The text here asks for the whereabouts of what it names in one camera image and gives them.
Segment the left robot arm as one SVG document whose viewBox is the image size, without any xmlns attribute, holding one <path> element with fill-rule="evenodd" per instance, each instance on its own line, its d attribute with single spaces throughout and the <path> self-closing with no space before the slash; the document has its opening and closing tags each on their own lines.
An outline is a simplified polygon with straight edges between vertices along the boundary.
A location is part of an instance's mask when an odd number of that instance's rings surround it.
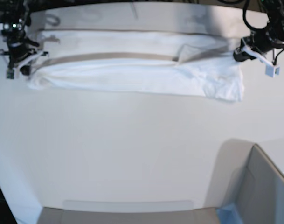
<svg viewBox="0 0 284 224">
<path fill-rule="evenodd" d="M 233 57 L 237 62 L 257 58 L 257 56 L 247 53 L 245 51 L 246 47 L 262 56 L 275 49 L 284 51 L 284 0 L 261 1 L 268 16 L 268 22 L 264 28 L 255 28 L 247 21 L 246 13 L 249 3 L 250 1 L 247 0 L 244 4 L 242 19 L 251 33 L 241 39 L 240 46 L 233 53 Z"/>
</svg>

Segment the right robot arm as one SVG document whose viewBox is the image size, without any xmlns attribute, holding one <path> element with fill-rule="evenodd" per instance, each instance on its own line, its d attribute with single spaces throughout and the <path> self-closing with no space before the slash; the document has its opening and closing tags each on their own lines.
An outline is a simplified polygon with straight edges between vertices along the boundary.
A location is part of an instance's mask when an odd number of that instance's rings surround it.
<svg viewBox="0 0 284 224">
<path fill-rule="evenodd" d="M 26 26 L 31 25 L 31 11 L 27 0 L 11 0 L 0 16 L 0 36 L 7 44 L 7 51 L 0 49 L 0 56 L 7 64 L 6 78 L 14 79 L 21 72 L 31 73 L 31 63 L 47 51 L 39 49 L 40 44 L 27 37 Z"/>
</svg>

